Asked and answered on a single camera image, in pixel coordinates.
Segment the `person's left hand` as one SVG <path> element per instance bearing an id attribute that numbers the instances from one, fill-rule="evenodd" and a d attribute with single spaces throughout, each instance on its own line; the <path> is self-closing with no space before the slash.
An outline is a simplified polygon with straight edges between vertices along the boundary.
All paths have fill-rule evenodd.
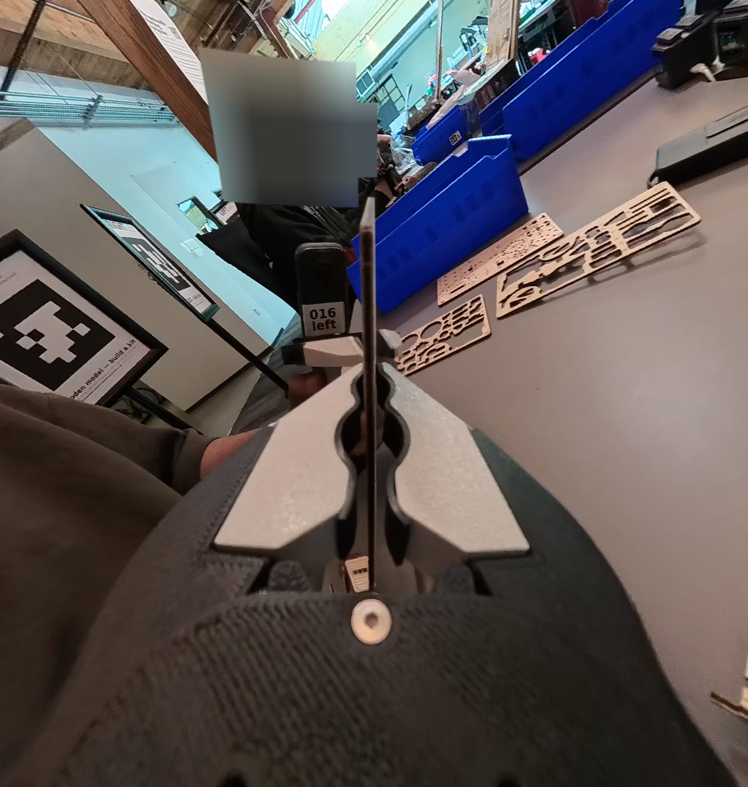
<path id="1" fill-rule="evenodd" d="M 290 409 L 296 409 L 329 383 L 338 379 L 343 368 L 310 368 L 293 376 L 288 383 L 287 399 Z"/>

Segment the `wooden sheet with fine parts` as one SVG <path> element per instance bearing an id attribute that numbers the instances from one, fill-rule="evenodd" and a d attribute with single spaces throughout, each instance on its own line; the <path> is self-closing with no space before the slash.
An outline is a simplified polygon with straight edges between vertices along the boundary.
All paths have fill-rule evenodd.
<path id="1" fill-rule="evenodd" d="M 446 305 L 496 275 L 513 270 L 531 254 L 563 237 L 559 225 L 547 213 L 541 213 L 439 277 L 437 305 Z"/>

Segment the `black power adapter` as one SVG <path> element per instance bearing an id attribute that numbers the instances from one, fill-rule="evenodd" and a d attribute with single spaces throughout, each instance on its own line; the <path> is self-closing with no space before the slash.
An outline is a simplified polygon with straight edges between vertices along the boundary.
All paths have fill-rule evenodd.
<path id="1" fill-rule="evenodd" d="M 695 180 L 748 158 L 748 105 L 661 145 L 648 186 Z"/>

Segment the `small wooden sheet oval cutouts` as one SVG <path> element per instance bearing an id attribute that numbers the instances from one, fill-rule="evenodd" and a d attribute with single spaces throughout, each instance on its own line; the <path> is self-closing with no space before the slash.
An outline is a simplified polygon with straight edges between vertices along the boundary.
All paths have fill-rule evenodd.
<path id="1" fill-rule="evenodd" d="M 484 297 L 479 294 L 404 335 L 396 368 L 408 377 L 487 339 L 490 334 Z"/>

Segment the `upright wooden sheet display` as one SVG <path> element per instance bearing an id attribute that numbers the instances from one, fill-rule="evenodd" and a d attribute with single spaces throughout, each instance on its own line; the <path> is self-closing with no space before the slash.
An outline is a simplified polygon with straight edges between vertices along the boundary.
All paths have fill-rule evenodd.
<path id="1" fill-rule="evenodd" d="M 516 59 L 520 1 L 489 1 L 487 24 L 487 64 Z"/>

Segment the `wooden sheet with wheel parts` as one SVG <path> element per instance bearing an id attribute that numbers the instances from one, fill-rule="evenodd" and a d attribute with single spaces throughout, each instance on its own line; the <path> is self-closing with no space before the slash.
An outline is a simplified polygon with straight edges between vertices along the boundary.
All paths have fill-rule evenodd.
<path id="1" fill-rule="evenodd" d="M 360 418 L 365 456 L 365 526 L 368 549 L 369 592 L 376 590 L 377 545 L 377 318 L 375 273 L 375 200 L 369 198 L 359 225 L 360 302 L 362 305 L 363 413 Z"/>

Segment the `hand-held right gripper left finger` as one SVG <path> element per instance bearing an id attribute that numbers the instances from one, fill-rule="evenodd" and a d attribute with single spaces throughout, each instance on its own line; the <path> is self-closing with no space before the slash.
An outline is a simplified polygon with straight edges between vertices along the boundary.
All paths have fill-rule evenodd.
<path id="1" fill-rule="evenodd" d="M 339 525 L 356 501 L 357 472 L 341 433 L 359 426 L 362 364 L 267 429 L 264 447 L 214 546 L 256 556 L 340 556 Z"/>

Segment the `framed marker poster on stand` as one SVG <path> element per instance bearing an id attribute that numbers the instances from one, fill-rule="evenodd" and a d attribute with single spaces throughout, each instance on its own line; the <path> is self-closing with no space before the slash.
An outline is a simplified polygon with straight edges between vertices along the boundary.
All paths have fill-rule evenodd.
<path id="1" fill-rule="evenodd" d="M 84 203 L 80 204 L 80 208 L 112 235 L 114 240 L 123 246 L 143 266 L 147 274 L 162 289 L 170 293 L 172 298 L 187 307 L 215 335 L 258 369 L 283 393 L 288 393 L 287 381 L 216 321 L 220 305 L 139 222 L 130 216 L 94 208 Z"/>

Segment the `blue plastic bin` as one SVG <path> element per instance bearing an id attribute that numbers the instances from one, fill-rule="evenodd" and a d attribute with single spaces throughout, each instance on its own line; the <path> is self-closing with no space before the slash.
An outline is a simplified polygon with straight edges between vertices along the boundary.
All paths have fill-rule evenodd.
<path id="1" fill-rule="evenodd" d="M 550 53 L 501 111 L 516 162 L 527 162 L 653 71 L 657 36 L 681 11 L 679 1 L 610 2 L 603 16 Z"/>
<path id="2" fill-rule="evenodd" d="M 375 218 L 379 311 L 394 310 L 527 212 L 511 135 L 470 140 Z"/>
<path id="3" fill-rule="evenodd" d="M 504 95 L 483 109 L 473 97 L 449 102 L 450 108 L 436 113 L 417 133 L 412 154 L 420 164 L 441 163 L 469 140 L 504 133 Z"/>

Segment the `framed black-white marker poster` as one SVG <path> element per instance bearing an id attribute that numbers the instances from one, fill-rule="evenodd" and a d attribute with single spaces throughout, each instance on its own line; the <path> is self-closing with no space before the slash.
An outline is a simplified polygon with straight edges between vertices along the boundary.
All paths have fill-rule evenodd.
<path id="1" fill-rule="evenodd" d="M 0 384 L 108 406 L 167 349 L 23 232 L 0 238 Z"/>

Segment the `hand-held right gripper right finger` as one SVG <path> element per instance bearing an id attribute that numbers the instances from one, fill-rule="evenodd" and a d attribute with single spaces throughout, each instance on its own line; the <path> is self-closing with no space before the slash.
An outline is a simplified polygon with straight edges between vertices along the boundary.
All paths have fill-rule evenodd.
<path id="1" fill-rule="evenodd" d="M 385 538 L 396 565 L 455 565 L 526 555 L 529 542 L 471 428 L 394 366 L 379 367 L 386 392 L 383 444 Z"/>

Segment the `wooden sheet with long cutouts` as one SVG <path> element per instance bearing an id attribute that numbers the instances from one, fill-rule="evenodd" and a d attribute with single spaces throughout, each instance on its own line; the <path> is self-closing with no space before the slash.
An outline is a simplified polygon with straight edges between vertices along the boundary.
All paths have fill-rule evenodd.
<path id="1" fill-rule="evenodd" d="M 669 183 L 635 198 L 544 249 L 497 278 L 496 317 L 505 319 L 631 261 L 701 221 Z"/>

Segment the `person's brown clothing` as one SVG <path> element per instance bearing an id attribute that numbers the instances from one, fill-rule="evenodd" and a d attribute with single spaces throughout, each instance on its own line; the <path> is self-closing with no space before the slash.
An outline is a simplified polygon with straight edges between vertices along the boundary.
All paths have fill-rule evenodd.
<path id="1" fill-rule="evenodd" d="M 123 568 L 198 483 L 212 440 L 0 384 L 0 782 Z"/>

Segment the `person's left forearm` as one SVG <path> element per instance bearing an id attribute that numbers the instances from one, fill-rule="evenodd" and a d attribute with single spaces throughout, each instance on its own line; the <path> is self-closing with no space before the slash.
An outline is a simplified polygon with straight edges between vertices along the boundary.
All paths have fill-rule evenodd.
<path id="1" fill-rule="evenodd" d="M 196 430 L 184 430 L 184 440 L 175 459 L 172 489 L 179 494 L 187 493 L 246 446 L 258 432 L 256 429 L 209 438 Z"/>

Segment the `partly built wooden model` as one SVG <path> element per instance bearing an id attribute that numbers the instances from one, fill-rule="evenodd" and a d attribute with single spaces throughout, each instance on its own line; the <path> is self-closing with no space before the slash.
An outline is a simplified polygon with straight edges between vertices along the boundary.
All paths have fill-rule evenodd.
<path id="1" fill-rule="evenodd" d="M 339 592 L 366 594 L 371 591 L 369 557 L 351 556 L 339 561 Z"/>

